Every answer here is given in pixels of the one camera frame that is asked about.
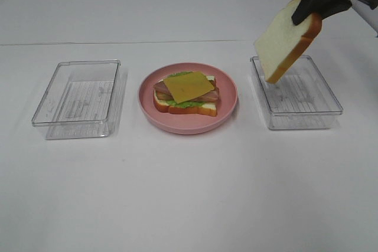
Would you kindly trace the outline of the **yellow cheese slice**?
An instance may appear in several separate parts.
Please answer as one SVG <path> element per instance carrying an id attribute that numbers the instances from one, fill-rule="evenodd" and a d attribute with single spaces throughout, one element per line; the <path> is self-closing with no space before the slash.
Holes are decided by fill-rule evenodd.
<path id="1" fill-rule="evenodd" d="M 190 101 L 215 89 L 207 77 L 199 71 L 167 77 L 163 82 L 176 103 Z"/>

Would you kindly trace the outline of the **bacon strip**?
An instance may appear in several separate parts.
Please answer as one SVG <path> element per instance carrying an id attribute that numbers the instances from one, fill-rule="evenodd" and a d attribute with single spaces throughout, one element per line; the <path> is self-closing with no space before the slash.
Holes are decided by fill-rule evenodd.
<path id="1" fill-rule="evenodd" d="M 216 86 L 216 82 L 214 80 L 210 80 L 209 82 L 214 86 L 214 90 L 212 90 L 212 91 L 210 91 L 210 92 L 208 92 L 208 93 L 206 93 L 202 96 L 191 99 L 192 102 L 216 102 L 216 101 L 218 101 L 218 99 L 219 99 L 219 88 Z M 154 90 L 159 91 L 161 93 L 171 95 L 170 91 L 165 86 L 163 81 L 155 83 L 154 84 Z"/>
<path id="2" fill-rule="evenodd" d="M 161 93 L 161 92 L 156 91 L 156 90 L 155 90 L 155 94 L 156 94 L 156 97 L 159 100 L 173 100 L 173 97 L 170 94 Z"/>

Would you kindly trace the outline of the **green lettuce leaf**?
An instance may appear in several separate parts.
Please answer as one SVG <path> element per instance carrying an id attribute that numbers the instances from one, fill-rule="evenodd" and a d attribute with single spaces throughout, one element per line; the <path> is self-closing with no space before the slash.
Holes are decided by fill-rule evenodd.
<path id="1" fill-rule="evenodd" d="M 194 71 L 185 71 L 185 72 L 182 72 L 182 73 L 169 75 L 168 77 L 181 76 L 181 75 L 184 75 L 184 74 L 188 74 L 190 72 L 194 72 Z M 186 102 L 182 102 L 182 103 L 176 103 L 174 100 L 167 100 L 167 102 L 168 102 L 169 105 L 177 106 L 177 107 L 180 107 L 180 108 L 201 106 L 202 104 L 205 103 L 205 102 L 192 102 L 191 100 L 186 101 Z"/>

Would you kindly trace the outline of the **right clear plastic tray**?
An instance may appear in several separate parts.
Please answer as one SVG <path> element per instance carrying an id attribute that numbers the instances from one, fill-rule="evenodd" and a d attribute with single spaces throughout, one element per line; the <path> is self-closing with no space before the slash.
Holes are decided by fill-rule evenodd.
<path id="1" fill-rule="evenodd" d="M 250 58 L 252 84 L 270 130 L 329 129 L 343 114 L 343 108 L 312 58 L 302 55 L 271 84 L 259 57 Z"/>

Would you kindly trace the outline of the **clear plastic tray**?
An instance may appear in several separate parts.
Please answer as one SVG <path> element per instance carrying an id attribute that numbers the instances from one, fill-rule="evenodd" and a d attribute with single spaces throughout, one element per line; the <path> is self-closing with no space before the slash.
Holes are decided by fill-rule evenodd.
<path id="1" fill-rule="evenodd" d="M 116 130 L 124 82 L 118 60 L 59 63 L 31 124 L 47 140 L 108 137 Z"/>
<path id="2" fill-rule="evenodd" d="M 271 84 L 259 57 L 250 58 L 252 84 L 270 130 L 329 129 L 343 114 L 343 108 L 312 58 L 302 55 Z"/>

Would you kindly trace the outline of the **left clear plastic tray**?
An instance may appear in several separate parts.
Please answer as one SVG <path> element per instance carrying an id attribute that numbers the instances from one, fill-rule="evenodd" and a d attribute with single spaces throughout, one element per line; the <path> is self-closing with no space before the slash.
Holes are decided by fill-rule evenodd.
<path id="1" fill-rule="evenodd" d="M 59 63 L 31 124 L 47 140 L 108 137 L 116 130 L 124 82 L 118 60 Z"/>

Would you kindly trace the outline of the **pink round plate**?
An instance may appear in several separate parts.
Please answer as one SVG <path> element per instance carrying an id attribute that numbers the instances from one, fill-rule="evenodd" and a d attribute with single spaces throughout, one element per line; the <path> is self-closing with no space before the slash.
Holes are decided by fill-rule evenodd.
<path id="1" fill-rule="evenodd" d="M 153 85 L 166 76 L 180 71 L 200 71 L 215 76 L 216 85 L 220 89 L 217 116 L 162 113 L 156 109 L 153 101 Z M 193 135 L 213 130 L 228 120 L 237 105 L 238 96 L 234 81 L 223 70 L 201 63 L 176 63 L 150 73 L 139 86 L 138 101 L 142 112 L 154 126 L 171 133 Z"/>

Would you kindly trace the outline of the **bread slice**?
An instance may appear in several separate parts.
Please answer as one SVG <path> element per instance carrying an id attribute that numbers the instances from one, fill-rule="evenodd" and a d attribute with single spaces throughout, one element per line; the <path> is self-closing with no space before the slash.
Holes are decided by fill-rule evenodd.
<path id="1" fill-rule="evenodd" d="M 300 24 L 294 25 L 292 14 L 300 1 L 291 0 L 254 42 L 265 81 L 268 83 L 276 83 L 321 31 L 322 18 L 314 12 Z"/>
<path id="2" fill-rule="evenodd" d="M 214 80 L 216 82 L 215 76 L 207 76 L 207 79 Z M 154 90 L 154 106 L 155 108 L 162 113 L 171 113 L 171 114 L 202 114 L 206 116 L 217 116 L 217 105 L 220 101 L 220 93 L 219 99 L 216 102 L 205 102 L 201 106 L 194 106 L 194 107 L 187 107 L 187 108 L 180 108 L 177 106 L 169 105 L 166 100 L 159 100 L 156 97 L 155 90 Z"/>

